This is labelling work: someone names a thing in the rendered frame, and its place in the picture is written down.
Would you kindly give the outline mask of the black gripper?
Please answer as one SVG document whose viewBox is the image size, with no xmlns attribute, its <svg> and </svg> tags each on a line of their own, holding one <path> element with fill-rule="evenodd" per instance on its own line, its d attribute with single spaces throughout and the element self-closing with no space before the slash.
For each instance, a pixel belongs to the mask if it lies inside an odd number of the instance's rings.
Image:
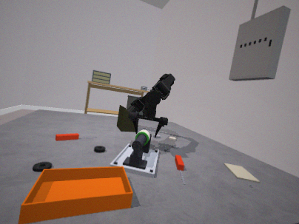
<svg viewBox="0 0 299 224">
<path fill-rule="evenodd" d="M 139 113 L 137 113 L 137 112 L 131 112 L 131 113 L 129 113 L 129 117 L 128 118 L 130 118 L 131 121 L 133 122 L 136 134 L 138 133 L 138 120 L 139 120 L 138 118 L 144 119 L 144 120 L 149 120 L 149 121 L 157 121 L 157 122 L 159 122 L 158 123 L 158 127 L 156 129 L 155 137 L 158 134 L 158 131 L 160 130 L 160 128 L 162 126 L 168 124 L 168 118 L 163 118 L 163 117 L 155 118 L 156 106 L 153 106 L 151 104 L 145 103 L 145 105 L 144 105 L 144 114 L 143 115 L 139 115 Z M 147 117 L 147 118 L 145 118 L 145 117 Z"/>
</svg>

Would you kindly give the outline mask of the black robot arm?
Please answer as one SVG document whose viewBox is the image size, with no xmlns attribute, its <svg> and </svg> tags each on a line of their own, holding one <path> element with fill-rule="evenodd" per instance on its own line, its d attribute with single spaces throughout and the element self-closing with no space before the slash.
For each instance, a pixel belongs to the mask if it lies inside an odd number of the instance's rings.
<svg viewBox="0 0 299 224">
<path fill-rule="evenodd" d="M 158 83 L 156 83 L 144 97 L 136 98 L 133 101 L 134 103 L 131 103 L 132 106 L 127 109 L 129 113 L 139 113 L 142 110 L 144 114 L 145 103 L 156 106 L 161 102 L 161 99 L 167 99 L 170 94 L 171 86 L 174 84 L 175 78 L 172 76 L 172 74 L 164 74 L 159 79 L 160 80 Z"/>
</svg>

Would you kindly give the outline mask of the orange open tray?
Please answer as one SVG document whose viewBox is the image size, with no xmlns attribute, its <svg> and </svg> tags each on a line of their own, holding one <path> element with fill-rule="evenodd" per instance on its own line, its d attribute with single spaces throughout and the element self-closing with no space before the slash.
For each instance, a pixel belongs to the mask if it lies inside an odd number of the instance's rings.
<svg viewBox="0 0 299 224">
<path fill-rule="evenodd" d="M 124 167 L 44 169 L 18 224 L 131 208 L 132 195 Z"/>
</svg>

